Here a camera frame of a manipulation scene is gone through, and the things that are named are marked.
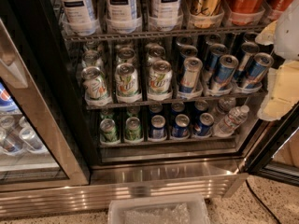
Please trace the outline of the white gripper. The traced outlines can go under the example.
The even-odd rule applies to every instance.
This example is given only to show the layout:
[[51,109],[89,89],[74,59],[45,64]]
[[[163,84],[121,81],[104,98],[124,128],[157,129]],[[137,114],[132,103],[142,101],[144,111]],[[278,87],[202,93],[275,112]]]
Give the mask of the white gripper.
[[259,45],[273,45],[276,55],[287,60],[267,74],[268,94],[258,111],[265,121],[280,120],[299,101],[299,0],[293,0],[278,21],[269,23],[256,37]]

